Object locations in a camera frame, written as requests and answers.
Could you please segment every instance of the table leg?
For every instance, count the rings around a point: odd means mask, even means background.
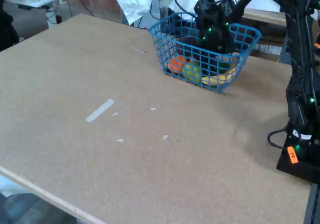
[[[49,28],[57,25],[56,11],[52,4],[45,11],[46,21],[48,22]]]
[[[317,224],[320,221],[319,186],[311,185],[308,203],[306,205],[303,224]]]

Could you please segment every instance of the white paper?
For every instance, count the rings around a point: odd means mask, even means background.
[[[97,119],[102,113],[104,113],[108,108],[110,108],[115,102],[112,99],[109,99],[103,105],[100,106],[95,112],[88,116],[85,120],[87,122],[92,122]]]

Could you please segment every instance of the tape piece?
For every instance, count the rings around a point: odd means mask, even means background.
[[[289,158],[291,160],[291,163],[292,164],[298,163],[299,161],[298,161],[295,149],[293,147],[288,147],[287,150],[288,150],[288,154],[289,154]]]
[[[88,116],[85,120],[87,122],[92,122],[97,117],[99,117],[103,112],[105,112],[108,108],[110,108],[115,102],[112,99],[109,99],[107,102],[105,102],[103,105],[100,106],[95,112],[93,112],[90,116]]]

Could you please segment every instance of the orange label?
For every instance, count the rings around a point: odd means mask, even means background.
[[[293,164],[299,162],[293,147],[288,147],[288,153],[289,153],[290,160]]]

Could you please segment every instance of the plastic fruit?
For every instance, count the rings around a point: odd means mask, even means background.
[[[187,63],[188,60],[184,58],[183,56],[174,57],[172,60],[170,60],[168,64],[168,68],[171,70],[171,72],[177,74],[181,72],[182,67]]]
[[[182,73],[187,80],[201,83],[202,73],[197,61],[190,61],[182,68]]]
[[[223,85],[225,83],[228,83],[231,78],[235,75],[236,73],[236,66],[237,63],[234,62],[232,64],[232,68],[229,72],[226,72],[225,74],[220,74],[220,75],[216,75],[216,76],[211,76],[211,77],[203,77],[202,78],[202,83],[205,85]]]

